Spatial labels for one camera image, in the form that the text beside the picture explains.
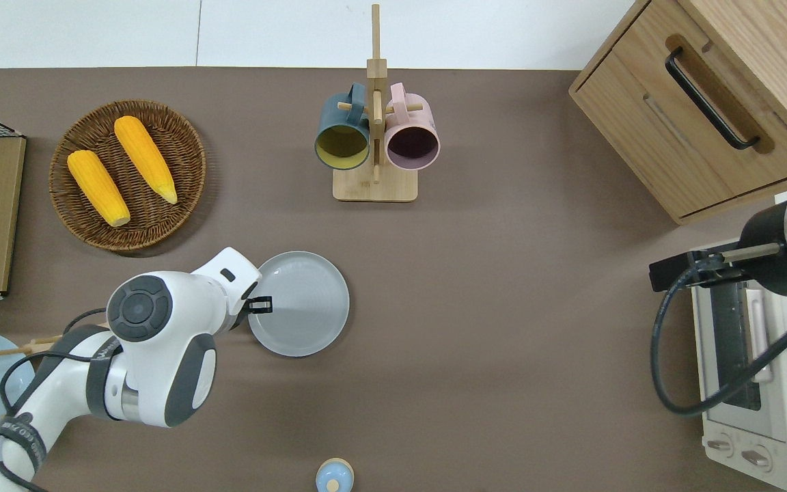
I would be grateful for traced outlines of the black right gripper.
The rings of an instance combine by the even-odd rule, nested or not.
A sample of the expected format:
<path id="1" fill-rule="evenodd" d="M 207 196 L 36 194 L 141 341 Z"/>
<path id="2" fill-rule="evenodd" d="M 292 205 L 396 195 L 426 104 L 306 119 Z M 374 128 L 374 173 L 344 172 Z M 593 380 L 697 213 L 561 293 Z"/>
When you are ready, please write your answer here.
<path id="1" fill-rule="evenodd" d="M 777 204 L 752 216 L 741 230 L 737 247 L 739 249 L 777 243 L 780 251 L 774 256 L 760 256 L 740 262 L 727 268 L 724 254 L 708 249 L 690 250 L 687 258 L 666 258 L 649 264 L 649 280 L 653 292 L 668 292 L 683 274 L 687 274 L 682 286 L 691 287 L 695 283 L 694 271 L 722 270 L 721 279 L 710 279 L 706 272 L 700 274 L 703 282 L 698 286 L 709 288 L 716 284 L 731 284 L 755 280 L 763 288 L 787 297 L 787 239 L 784 233 L 784 219 L 787 204 Z"/>

